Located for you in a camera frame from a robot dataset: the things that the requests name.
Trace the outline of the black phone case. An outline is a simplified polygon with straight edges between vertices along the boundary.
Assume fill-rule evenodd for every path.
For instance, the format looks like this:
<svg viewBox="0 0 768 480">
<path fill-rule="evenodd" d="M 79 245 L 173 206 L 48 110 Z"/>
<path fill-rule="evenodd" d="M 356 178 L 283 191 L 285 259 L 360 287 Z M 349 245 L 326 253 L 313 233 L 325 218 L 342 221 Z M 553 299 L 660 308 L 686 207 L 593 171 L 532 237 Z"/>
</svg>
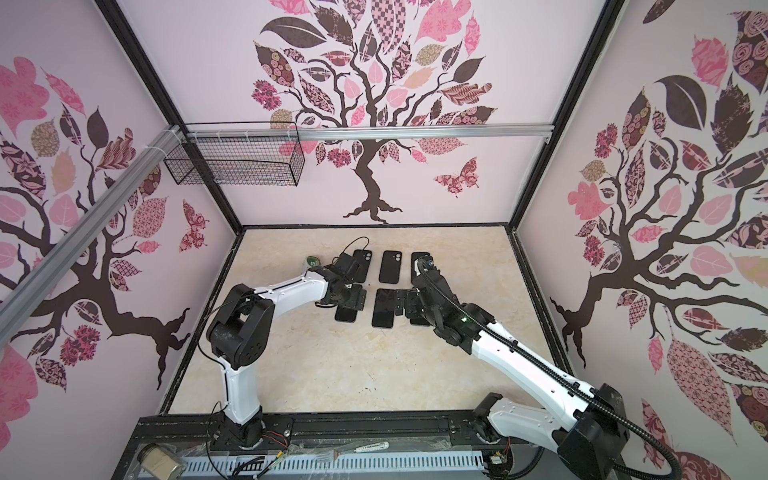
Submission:
<svg viewBox="0 0 768 480">
<path fill-rule="evenodd" d="M 429 256 L 430 256 L 429 252 L 417 251 L 417 252 L 411 253 L 411 258 L 409 263 L 411 282 L 414 282 L 415 279 L 420 275 L 420 271 L 418 267 L 419 261 L 422 258 L 429 257 Z"/>
<path fill-rule="evenodd" d="M 402 265 L 402 252 L 396 250 L 385 250 L 382 254 L 382 261 L 378 280 L 380 283 L 396 285 L 400 280 Z"/>
<path fill-rule="evenodd" d="M 363 284 L 366 282 L 367 275 L 372 260 L 372 251 L 368 249 L 357 249 L 353 253 L 353 258 L 357 262 L 357 270 L 353 277 L 354 283 Z"/>
</svg>

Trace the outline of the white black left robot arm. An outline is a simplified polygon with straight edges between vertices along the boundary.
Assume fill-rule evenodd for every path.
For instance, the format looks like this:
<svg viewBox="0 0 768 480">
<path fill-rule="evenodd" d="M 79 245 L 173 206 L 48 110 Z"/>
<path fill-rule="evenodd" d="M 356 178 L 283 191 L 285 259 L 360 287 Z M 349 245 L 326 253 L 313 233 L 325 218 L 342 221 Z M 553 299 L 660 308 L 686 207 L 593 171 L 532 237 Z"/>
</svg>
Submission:
<svg viewBox="0 0 768 480">
<path fill-rule="evenodd" d="M 266 350 L 273 321 L 305 304 L 334 308 L 358 296 L 351 290 L 359 263 L 312 267 L 284 282 L 251 288 L 234 286 L 206 332 L 214 359 L 223 367 L 225 436 L 241 449 L 260 443 L 265 429 L 258 396 L 256 361 Z"/>
</svg>

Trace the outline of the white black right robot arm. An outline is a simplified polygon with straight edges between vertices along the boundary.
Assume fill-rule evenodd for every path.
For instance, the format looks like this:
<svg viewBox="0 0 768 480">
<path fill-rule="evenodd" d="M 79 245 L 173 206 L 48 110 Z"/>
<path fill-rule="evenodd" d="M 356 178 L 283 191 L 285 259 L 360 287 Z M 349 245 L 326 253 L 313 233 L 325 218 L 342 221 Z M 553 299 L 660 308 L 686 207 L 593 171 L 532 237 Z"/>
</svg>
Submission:
<svg viewBox="0 0 768 480">
<path fill-rule="evenodd" d="M 475 410 L 475 428 L 487 443 L 519 440 L 554 453 L 579 479 L 607 479 L 618 471 L 629 430 L 607 387 L 594 389 L 523 345 L 486 310 L 462 303 L 429 255 L 415 270 L 407 312 L 421 316 L 437 337 L 494 367 L 520 386 L 536 406 L 491 393 Z"/>
</svg>

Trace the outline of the blue edged black smartphone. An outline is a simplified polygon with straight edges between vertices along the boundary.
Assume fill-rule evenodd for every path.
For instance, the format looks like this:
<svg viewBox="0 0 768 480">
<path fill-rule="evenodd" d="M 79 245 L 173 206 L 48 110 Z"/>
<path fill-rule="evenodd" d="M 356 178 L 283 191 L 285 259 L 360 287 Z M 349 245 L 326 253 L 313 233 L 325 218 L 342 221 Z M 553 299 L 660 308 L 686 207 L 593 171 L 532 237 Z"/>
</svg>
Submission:
<svg viewBox="0 0 768 480">
<path fill-rule="evenodd" d="M 354 308 L 347 308 L 339 306 L 334 314 L 334 320 L 342 323 L 354 323 L 357 318 L 358 311 Z"/>
</svg>

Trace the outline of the purple smartphone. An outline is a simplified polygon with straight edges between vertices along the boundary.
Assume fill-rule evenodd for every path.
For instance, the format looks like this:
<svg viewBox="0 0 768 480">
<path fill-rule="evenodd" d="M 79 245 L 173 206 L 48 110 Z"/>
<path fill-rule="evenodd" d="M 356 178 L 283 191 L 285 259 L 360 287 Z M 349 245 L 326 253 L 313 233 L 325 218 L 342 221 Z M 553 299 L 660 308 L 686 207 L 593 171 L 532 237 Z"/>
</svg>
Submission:
<svg viewBox="0 0 768 480">
<path fill-rule="evenodd" d="M 375 296 L 372 326 L 380 329 L 391 329 L 394 325 L 397 307 L 397 291 L 378 289 Z"/>
</svg>

